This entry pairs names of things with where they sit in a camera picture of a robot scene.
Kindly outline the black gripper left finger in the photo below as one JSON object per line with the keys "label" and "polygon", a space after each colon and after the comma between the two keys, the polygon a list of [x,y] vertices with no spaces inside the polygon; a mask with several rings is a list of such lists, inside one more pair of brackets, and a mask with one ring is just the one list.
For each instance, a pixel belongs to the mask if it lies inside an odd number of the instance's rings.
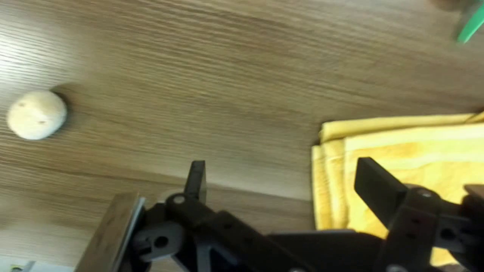
{"label": "black gripper left finger", "polygon": [[193,160],[184,184],[184,193],[201,202],[207,198],[205,189],[205,161]]}

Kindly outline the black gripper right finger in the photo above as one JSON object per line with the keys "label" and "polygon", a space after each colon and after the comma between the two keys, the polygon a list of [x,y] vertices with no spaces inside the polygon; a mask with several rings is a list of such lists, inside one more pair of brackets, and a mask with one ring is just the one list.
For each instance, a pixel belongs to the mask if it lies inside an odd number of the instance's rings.
{"label": "black gripper right finger", "polygon": [[371,157],[356,160],[353,190],[387,229],[405,225],[411,190]]}

